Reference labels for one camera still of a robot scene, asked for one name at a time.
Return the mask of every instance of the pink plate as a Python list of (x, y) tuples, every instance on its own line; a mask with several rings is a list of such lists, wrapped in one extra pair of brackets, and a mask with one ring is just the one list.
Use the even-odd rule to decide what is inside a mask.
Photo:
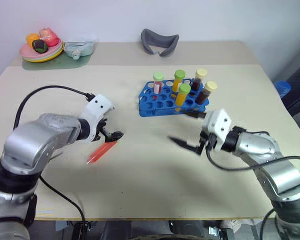
[(43, 58), (46, 56), (49, 56), (55, 52), (58, 51), (58, 49), (60, 48), (60, 45), (62, 45), (62, 41), (60, 40), (60, 38), (58, 39), (59, 42), (57, 45), (55, 46), (51, 46), (48, 48), (48, 51), (46, 51), (45, 53), (38, 53), (36, 52), (32, 47), (30, 47), (27, 43), (25, 43), (22, 48), (20, 49), (19, 53), (22, 57), (27, 58), (27, 59), (37, 59), (37, 58)]

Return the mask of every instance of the blue object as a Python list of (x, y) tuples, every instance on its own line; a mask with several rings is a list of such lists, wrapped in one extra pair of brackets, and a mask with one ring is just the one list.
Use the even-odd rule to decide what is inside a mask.
[[(185, 78), (182, 83), (191, 82), (193, 79)], [(176, 98), (171, 97), (173, 94), (172, 85), (173, 80), (162, 81), (160, 94), (154, 94), (153, 81), (148, 81), (139, 95), (139, 114), (141, 117), (153, 117), (164, 115), (183, 114), (184, 111), (199, 111), (204, 112), (209, 104), (209, 100), (205, 100), (203, 104), (195, 102), (197, 96), (203, 89), (203, 84), (200, 84), (198, 91), (191, 90), (186, 96), (184, 104), (180, 106), (175, 105)]]
[(280, 98), (283, 98), (291, 90), (291, 85), (287, 81), (277, 81), (274, 84)]

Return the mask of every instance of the yellow plate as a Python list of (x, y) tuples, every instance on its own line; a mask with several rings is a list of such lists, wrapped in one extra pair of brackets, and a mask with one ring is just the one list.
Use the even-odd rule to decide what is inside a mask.
[(62, 44), (62, 48), (60, 49), (60, 51), (56, 52), (55, 55), (52, 55), (52, 56), (47, 57), (45, 59), (41, 59), (41, 60), (30, 60), (28, 58), (23, 58), (23, 59), (27, 62), (30, 62), (30, 63), (43, 63), (43, 62), (49, 61), (51, 59), (54, 59), (55, 57), (58, 57), (62, 53), (62, 51), (64, 50), (64, 47), (65, 47), (65, 43)]

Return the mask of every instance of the green tray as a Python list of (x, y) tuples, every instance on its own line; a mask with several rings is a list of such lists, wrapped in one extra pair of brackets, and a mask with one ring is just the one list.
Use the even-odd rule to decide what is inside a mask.
[(55, 70), (55, 69), (75, 69), (86, 65), (89, 62), (91, 55), (81, 56), (78, 60), (69, 57), (65, 52), (61, 53), (54, 59), (45, 62), (29, 62), (22, 61), (22, 67), (25, 70)]

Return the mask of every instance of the plastic toy fruit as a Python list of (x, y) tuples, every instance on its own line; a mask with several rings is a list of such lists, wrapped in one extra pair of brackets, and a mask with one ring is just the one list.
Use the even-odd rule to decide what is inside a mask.
[(40, 39), (40, 36), (37, 34), (37, 33), (30, 33), (30, 34), (28, 34), (27, 36), (26, 36), (26, 43), (30, 46), (30, 47), (32, 47), (32, 42), (34, 41), (34, 40), (38, 40), (38, 39)]
[(53, 47), (58, 44), (58, 36), (51, 30), (50, 27), (43, 28), (39, 31), (40, 38), (47, 44), (48, 47)]
[(46, 51), (48, 51), (47, 44), (43, 40), (41, 40), (41, 39), (34, 40), (32, 42), (32, 47), (39, 54), (43, 54)]

